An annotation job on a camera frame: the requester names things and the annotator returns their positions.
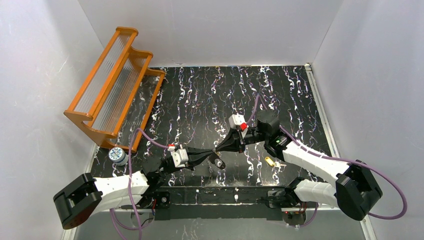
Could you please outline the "white keyring holder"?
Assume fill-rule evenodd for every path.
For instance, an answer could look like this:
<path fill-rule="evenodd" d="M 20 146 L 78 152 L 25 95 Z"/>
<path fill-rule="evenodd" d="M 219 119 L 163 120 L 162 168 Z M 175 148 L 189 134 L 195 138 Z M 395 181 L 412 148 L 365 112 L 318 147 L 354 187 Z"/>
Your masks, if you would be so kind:
<path fill-rule="evenodd" d="M 223 160 L 221 160 L 220 158 L 215 158 L 213 160 L 213 163 L 220 170 L 224 170 L 226 168 L 226 163 Z"/>

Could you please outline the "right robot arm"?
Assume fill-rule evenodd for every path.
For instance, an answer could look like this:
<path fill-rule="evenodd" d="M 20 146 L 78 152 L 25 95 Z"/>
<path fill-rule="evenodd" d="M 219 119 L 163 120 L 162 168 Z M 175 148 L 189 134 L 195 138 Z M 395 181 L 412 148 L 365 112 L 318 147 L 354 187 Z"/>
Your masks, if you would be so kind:
<path fill-rule="evenodd" d="M 229 123 L 230 130 L 216 146 L 217 152 L 242 153 L 247 145 L 263 142 L 264 149 L 272 157 L 299 166 L 323 180 L 315 182 L 297 177 L 283 190 L 264 197 L 271 205 L 321 203 L 339 208 L 351 219 L 361 221 L 383 196 L 375 177 L 363 162 L 333 160 L 296 141 L 281 129 L 278 115 L 272 110 L 259 111 L 253 127 L 239 114 L 232 115 Z"/>

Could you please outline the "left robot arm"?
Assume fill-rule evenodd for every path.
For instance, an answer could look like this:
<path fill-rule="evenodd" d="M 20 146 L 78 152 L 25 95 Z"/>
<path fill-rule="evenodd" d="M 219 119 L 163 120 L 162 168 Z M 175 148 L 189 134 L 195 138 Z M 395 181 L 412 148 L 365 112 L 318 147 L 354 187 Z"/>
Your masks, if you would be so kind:
<path fill-rule="evenodd" d="M 137 204 L 172 173 L 193 170 L 214 153 L 214 149 L 177 147 L 165 158 L 143 160 L 141 170 L 128 175 L 101 178 L 83 173 L 53 197 L 61 226 L 64 230 L 73 229 L 98 212 Z"/>

